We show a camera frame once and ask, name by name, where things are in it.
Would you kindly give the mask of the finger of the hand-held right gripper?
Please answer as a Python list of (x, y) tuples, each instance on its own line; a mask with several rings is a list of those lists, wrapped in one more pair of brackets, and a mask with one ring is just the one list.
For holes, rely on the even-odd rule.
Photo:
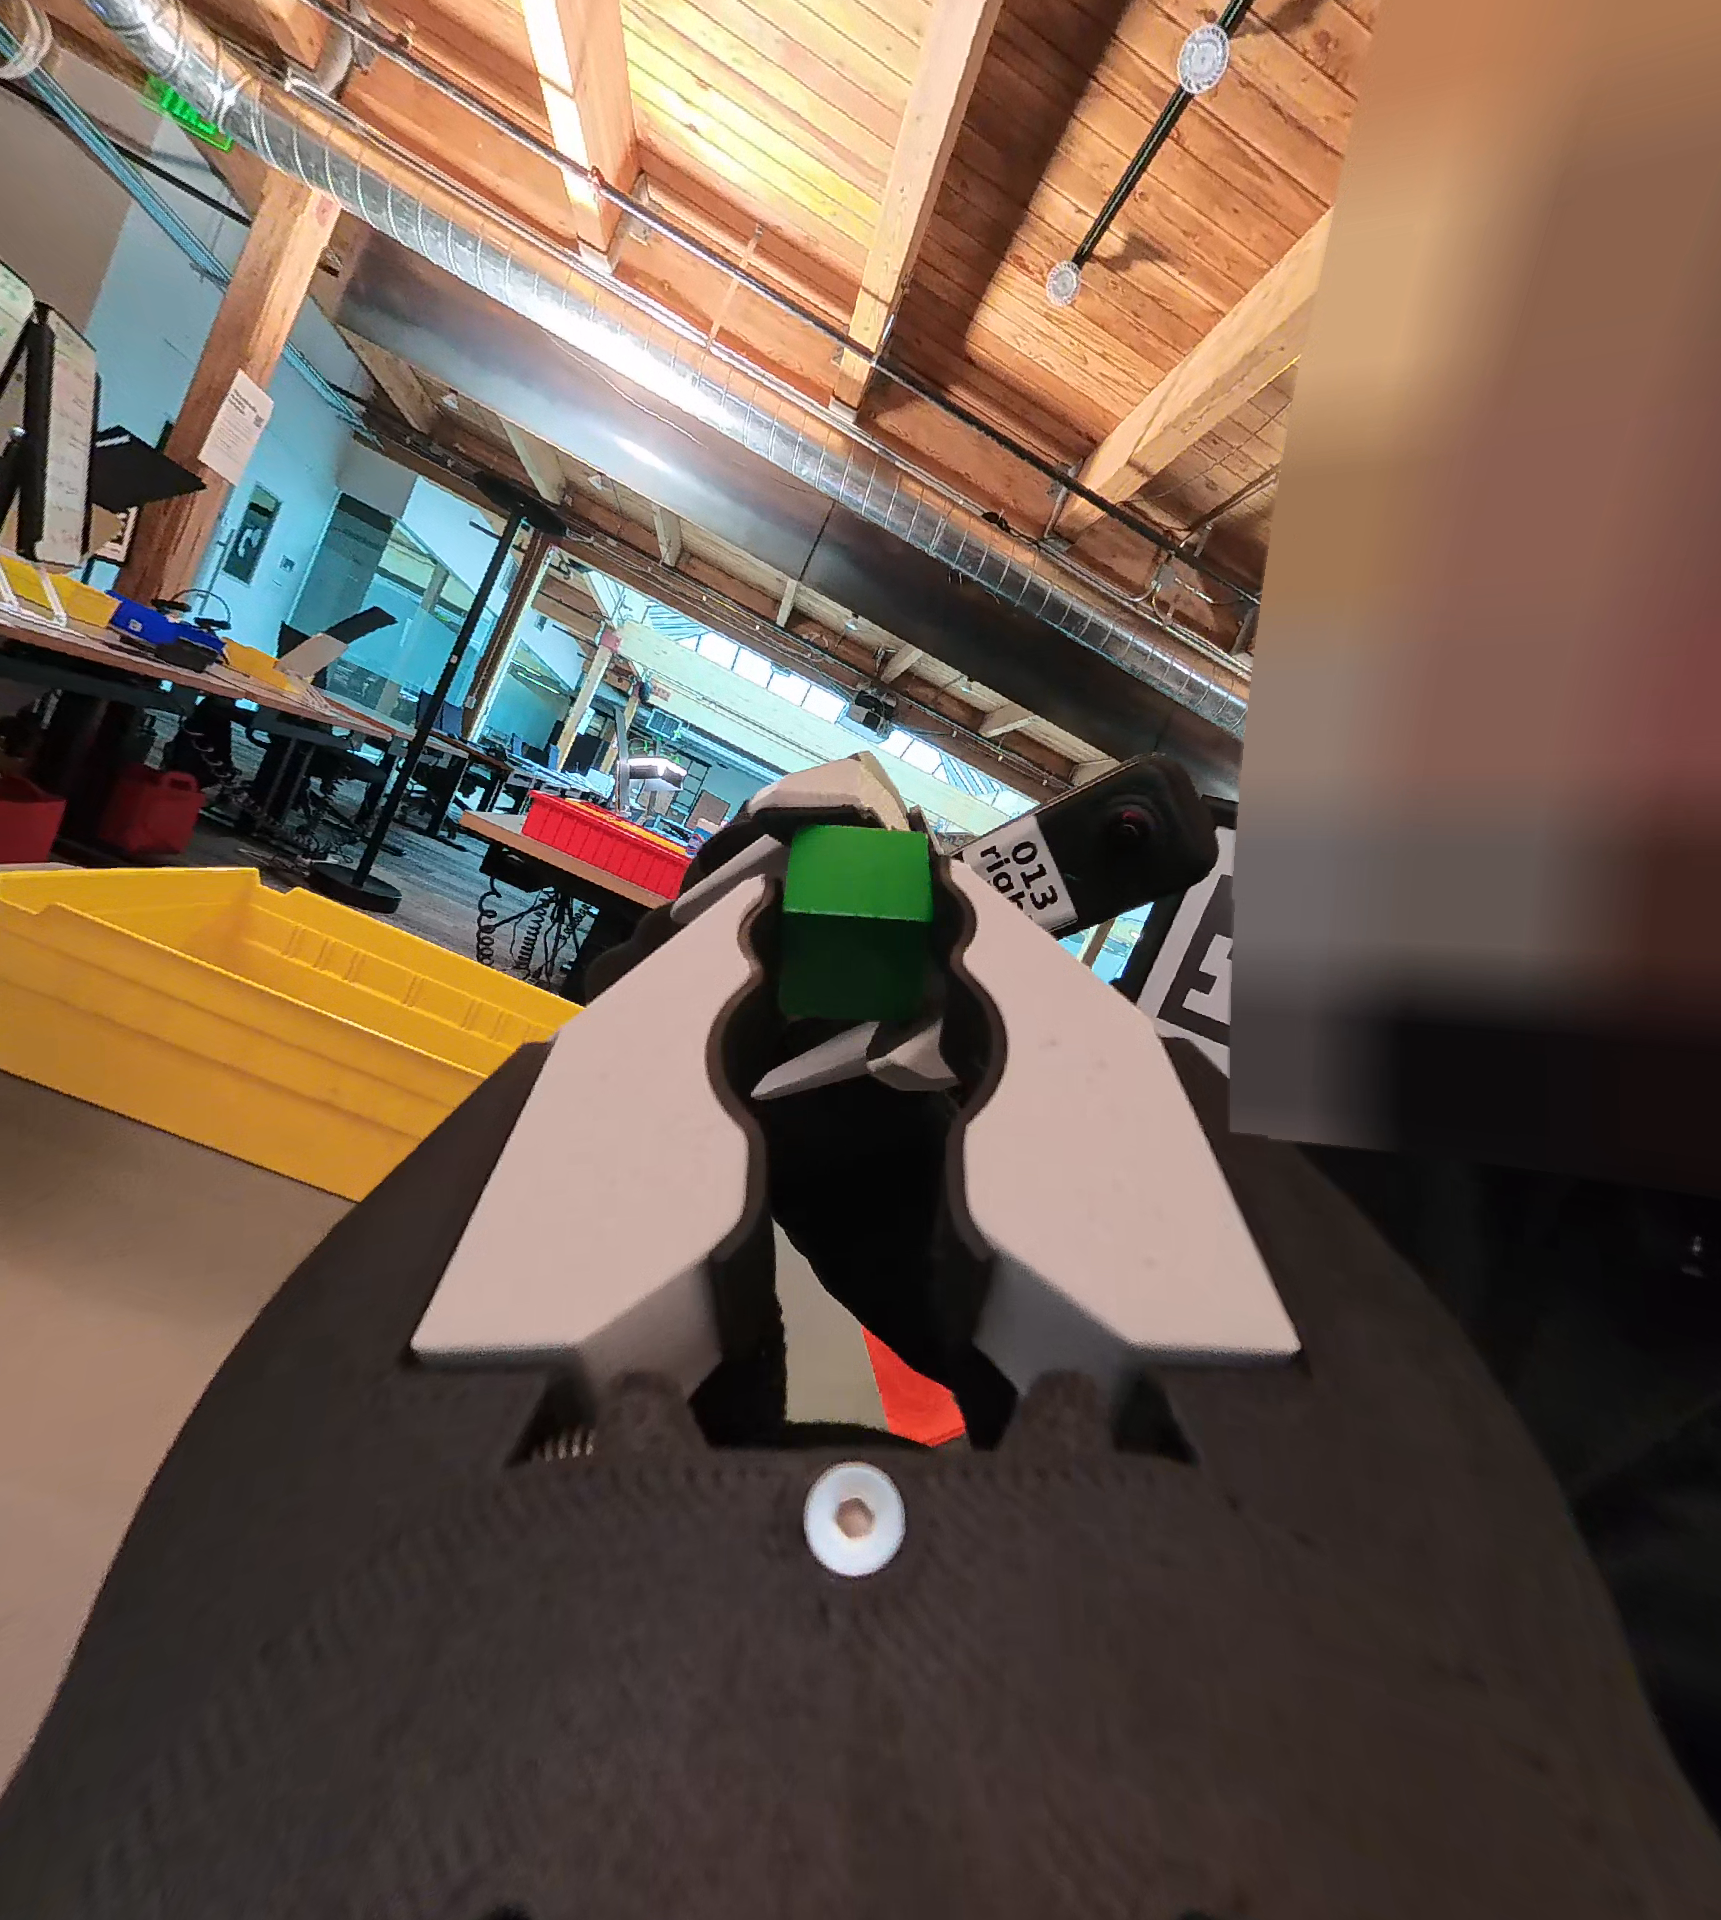
[(955, 1070), (943, 1052), (943, 1020), (867, 1020), (771, 1068), (754, 1102), (872, 1081), (893, 1093), (947, 1093)]
[(726, 828), (726, 867), (784, 867), (815, 828), (908, 832), (911, 809), (871, 754), (836, 759), (759, 789)]

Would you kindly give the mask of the blank whiteboard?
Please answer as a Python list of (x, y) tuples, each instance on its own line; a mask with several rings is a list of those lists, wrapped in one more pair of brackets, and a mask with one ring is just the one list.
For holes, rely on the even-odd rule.
[(38, 303), (25, 335), (23, 376), (14, 542), (31, 565), (71, 570), (87, 551), (97, 359), (63, 317)]

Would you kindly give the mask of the yellow plastic bin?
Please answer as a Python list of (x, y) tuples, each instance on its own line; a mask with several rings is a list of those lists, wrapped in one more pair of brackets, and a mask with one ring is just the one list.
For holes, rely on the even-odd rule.
[(356, 1203), (579, 1007), (254, 870), (0, 870), (0, 1073)]

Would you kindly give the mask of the thick wooden post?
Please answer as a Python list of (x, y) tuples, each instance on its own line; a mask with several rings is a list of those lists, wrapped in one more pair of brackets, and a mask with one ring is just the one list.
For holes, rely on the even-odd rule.
[(149, 606), (193, 584), (228, 494), (270, 420), (273, 374), (339, 215), (332, 197), (268, 174), (166, 442), (167, 459), (200, 479), (200, 493), (142, 509), (113, 584), (122, 599)]

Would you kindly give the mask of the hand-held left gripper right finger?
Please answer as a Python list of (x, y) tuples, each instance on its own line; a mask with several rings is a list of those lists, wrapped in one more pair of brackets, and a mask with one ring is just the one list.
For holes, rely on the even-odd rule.
[(1303, 1345), (1154, 1025), (947, 870), (994, 1063), (963, 1123), (972, 1342), (999, 1371), (1283, 1365)]

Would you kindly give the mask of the green wooden block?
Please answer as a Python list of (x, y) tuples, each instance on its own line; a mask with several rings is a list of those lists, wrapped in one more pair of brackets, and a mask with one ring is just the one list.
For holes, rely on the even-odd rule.
[(782, 877), (782, 1018), (902, 1022), (920, 1013), (935, 921), (933, 854), (912, 828), (810, 827)]

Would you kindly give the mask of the red plastic canister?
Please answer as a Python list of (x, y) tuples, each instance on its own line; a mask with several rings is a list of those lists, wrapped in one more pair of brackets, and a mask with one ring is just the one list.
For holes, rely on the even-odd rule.
[(111, 782), (96, 840), (135, 861), (180, 857), (193, 838), (202, 803), (191, 774), (131, 763)]

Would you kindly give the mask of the small blue bin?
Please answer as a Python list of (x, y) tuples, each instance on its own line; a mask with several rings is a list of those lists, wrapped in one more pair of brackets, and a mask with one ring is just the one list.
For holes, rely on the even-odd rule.
[(113, 597), (110, 606), (105, 631), (127, 650), (196, 675), (225, 661), (224, 641), (200, 631), (193, 622), (131, 603), (122, 595)]

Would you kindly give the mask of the orange cloth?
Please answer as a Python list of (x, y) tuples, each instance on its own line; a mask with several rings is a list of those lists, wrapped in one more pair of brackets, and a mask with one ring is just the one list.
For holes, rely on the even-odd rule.
[(882, 1424), (895, 1439), (943, 1449), (966, 1439), (955, 1397), (901, 1360), (886, 1342), (864, 1330)]

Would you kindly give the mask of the black angled panel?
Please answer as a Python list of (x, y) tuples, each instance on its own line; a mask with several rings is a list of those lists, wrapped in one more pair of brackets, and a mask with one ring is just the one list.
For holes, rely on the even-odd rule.
[(124, 517), (154, 502), (196, 496), (203, 487), (200, 470), (180, 466), (124, 426), (105, 426), (94, 435), (87, 505), (96, 511)]

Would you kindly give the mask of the black round-base floor stand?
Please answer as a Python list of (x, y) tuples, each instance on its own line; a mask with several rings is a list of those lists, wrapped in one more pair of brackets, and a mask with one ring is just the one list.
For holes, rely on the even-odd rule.
[(480, 470), (477, 479), (482, 482), (489, 505), (502, 513), (502, 527), (493, 549), (486, 577), (477, 588), (450, 653), (440, 666), (434, 692), (423, 703), (425, 711), (419, 712), (419, 722), (409, 746), (396, 761), (392, 782), (378, 804), (361, 857), (353, 864), (346, 864), (345, 861), (317, 861), (309, 864), (303, 881), (310, 892), (317, 892), (325, 901), (332, 901), (337, 905), (376, 917), (395, 914), (400, 902), (400, 892), (389, 881), (375, 879), (375, 867), (391, 838), (396, 817), (407, 803), (419, 766), (427, 754), (427, 744), (434, 732), (434, 725), (440, 719), (440, 709), (447, 707), (453, 682), (473, 642), (473, 637), (477, 635), (489, 610), (490, 599), (506, 570), (518, 537), (528, 535), (530, 551), (546, 554), (552, 539), (563, 532), (563, 523), (555, 511), (530, 489), (509, 484), (490, 477), (486, 470)]

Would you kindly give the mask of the white paper sign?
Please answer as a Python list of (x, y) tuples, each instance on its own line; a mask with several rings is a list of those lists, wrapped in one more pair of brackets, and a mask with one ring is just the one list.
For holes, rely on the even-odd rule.
[(200, 442), (200, 466), (225, 487), (238, 487), (249, 473), (265, 428), (273, 420), (273, 410), (273, 396), (249, 373), (237, 373)]

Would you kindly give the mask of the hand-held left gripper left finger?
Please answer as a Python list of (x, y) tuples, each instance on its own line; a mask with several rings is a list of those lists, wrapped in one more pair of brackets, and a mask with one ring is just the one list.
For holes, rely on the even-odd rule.
[(757, 994), (744, 877), (561, 1028), (413, 1335), (431, 1365), (714, 1366), (757, 1220), (729, 1018)]

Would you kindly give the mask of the person's right hand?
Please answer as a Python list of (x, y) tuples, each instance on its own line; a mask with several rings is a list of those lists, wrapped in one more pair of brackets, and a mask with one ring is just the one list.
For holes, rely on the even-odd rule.
[(775, 1224), (824, 1291), (974, 1424), (1006, 1390), (947, 1322), (935, 1264), (955, 1108), (947, 1093), (862, 1075), (769, 1100), (762, 1130)]

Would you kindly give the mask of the black and white tag poster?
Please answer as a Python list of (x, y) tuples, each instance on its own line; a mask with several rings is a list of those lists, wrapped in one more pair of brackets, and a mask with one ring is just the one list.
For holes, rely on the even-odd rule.
[(1184, 895), (1157, 901), (1116, 988), (1166, 1041), (1231, 1075), (1232, 874), (1220, 863)]

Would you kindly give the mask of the silver spiral air duct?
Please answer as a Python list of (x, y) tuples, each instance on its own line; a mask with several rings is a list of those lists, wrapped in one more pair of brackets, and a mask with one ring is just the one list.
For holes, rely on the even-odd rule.
[(862, 428), (836, 422), (828, 409), (708, 345), (630, 286), (594, 277), (551, 242), (337, 126), (323, 96), (270, 85), (183, 4), (87, 11), (149, 76), (275, 173), (329, 193), (376, 237), (498, 305), (530, 332), (546, 332), (719, 441), (990, 590), (1010, 610), (1112, 661), (1235, 744), (1243, 741), (1248, 698), (1208, 672), (1201, 642), (1160, 637)]

